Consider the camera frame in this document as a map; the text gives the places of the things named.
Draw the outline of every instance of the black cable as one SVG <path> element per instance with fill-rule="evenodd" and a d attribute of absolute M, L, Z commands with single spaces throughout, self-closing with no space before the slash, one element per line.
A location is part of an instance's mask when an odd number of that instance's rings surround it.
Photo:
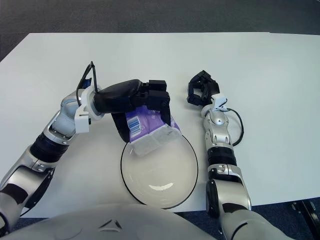
<path fill-rule="evenodd" d="M 52 171 L 51 178 L 53 178 L 55 171 L 56 171 L 56 169 L 54 169 L 54 170 Z M 25 211 L 24 213 L 22 213 L 22 214 L 20 215 L 20 218 L 21 218 L 23 215 L 25 215 L 25 214 L 27 214 L 28 212 L 30 212 L 30 210 L 33 209 L 34 207 L 35 207 L 35 206 L 29 208 L 27 211 Z"/>
<path fill-rule="evenodd" d="M 20 215 L 20 218 L 21 218 L 23 215 L 27 214 L 31 209 L 33 209 L 33 207 L 32 207 L 32 208 L 29 208 L 27 211 L 25 211 L 24 213 L 22 213 L 22 214 Z"/>
<path fill-rule="evenodd" d="M 243 124 L 243 122 L 242 122 L 242 119 L 241 119 L 239 113 L 237 113 L 237 111 L 236 111 L 236 110 L 233 110 L 232 108 L 227 108 L 226 111 L 223 111 L 223 110 L 220 110 L 220 111 L 221 111 L 221 112 L 229 112 L 229 111 L 232 111 L 232 112 L 234 112 L 234 113 L 237 115 L 237 117 L 239 118 L 240 125 L 241 125 L 241 134 L 240 134 L 239 139 L 232 144 L 232 146 L 235 147 L 235 146 L 237 146 L 237 145 L 241 142 L 242 138 L 244 137 L 245 129 L 244 129 L 244 124 Z"/>
<path fill-rule="evenodd" d="M 80 107 L 81 103 L 79 100 L 79 89 L 82 88 L 82 86 L 84 85 L 84 81 L 86 80 L 86 76 L 88 75 L 88 73 L 90 72 L 90 70 L 92 69 L 93 71 L 93 84 L 94 84 L 94 91 L 97 93 L 98 92 L 98 86 L 97 86 L 97 77 L 96 77 L 96 67 L 94 65 L 94 63 L 91 61 L 90 64 L 86 67 L 82 78 L 79 81 L 78 86 L 76 87 L 75 90 L 75 96 L 76 96 L 76 101 L 78 103 L 78 106 Z"/>
<path fill-rule="evenodd" d="M 94 91 L 98 92 L 98 86 L 97 86 L 97 78 L 96 78 L 96 67 L 94 63 L 91 61 L 92 71 L 93 71 L 93 84 L 94 84 Z"/>

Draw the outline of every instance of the gray carpet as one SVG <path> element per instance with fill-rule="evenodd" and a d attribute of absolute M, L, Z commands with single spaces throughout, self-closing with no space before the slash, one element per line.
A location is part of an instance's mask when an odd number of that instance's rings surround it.
<path fill-rule="evenodd" d="M 0 0 L 0 61 L 28 34 L 272 32 L 320 34 L 318 0 Z M 319 215 L 320 199 L 314 199 Z M 289 203 L 253 208 L 297 240 L 312 239 Z M 204 211 L 181 213 L 221 239 Z M 21 219 L 17 228 L 39 219 Z"/>

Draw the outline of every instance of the silver robot arm segment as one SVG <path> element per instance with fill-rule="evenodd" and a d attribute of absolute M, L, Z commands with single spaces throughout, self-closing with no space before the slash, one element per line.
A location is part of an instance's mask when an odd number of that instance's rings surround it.
<path fill-rule="evenodd" d="M 77 109 L 73 92 L 0 182 L 0 237 L 15 225 L 23 208 L 33 208 L 47 190 L 60 157 L 76 137 Z"/>
<path fill-rule="evenodd" d="M 205 106 L 205 145 L 208 153 L 208 177 L 206 185 L 207 212 L 218 218 L 227 240 L 289 240 L 265 218 L 251 211 L 251 200 L 241 169 L 237 166 L 233 144 L 228 132 L 225 115 L 227 98 L 212 95 L 212 104 Z"/>

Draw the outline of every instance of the barcode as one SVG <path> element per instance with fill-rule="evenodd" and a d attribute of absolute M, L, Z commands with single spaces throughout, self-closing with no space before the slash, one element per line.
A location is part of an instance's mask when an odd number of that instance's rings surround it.
<path fill-rule="evenodd" d="M 128 123 L 132 138 L 141 133 L 141 125 L 138 116 L 130 118 L 126 122 Z"/>

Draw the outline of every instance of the white tabletop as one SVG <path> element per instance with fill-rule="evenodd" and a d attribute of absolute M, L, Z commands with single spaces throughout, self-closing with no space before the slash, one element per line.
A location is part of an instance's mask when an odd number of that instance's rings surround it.
<path fill-rule="evenodd" d="M 32 144 L 93 60 L 103 88 L 166 80 L 170 109 L 198 159 L 192 195 L 171 211 L 206 208 L 207 156 L 190 79 L 212 75 L 244 123 L 234 148 L 253 205 L 320 197 L 320 36 L 270 33 L 32 33 L 0 62 L 2 178 Z M 230 134 L 239 126 L 231 117 Z M 135 203 L 120 175 L 124 143 L 110 115 L 77 137 L 27 217 L 102 203 Z"/>

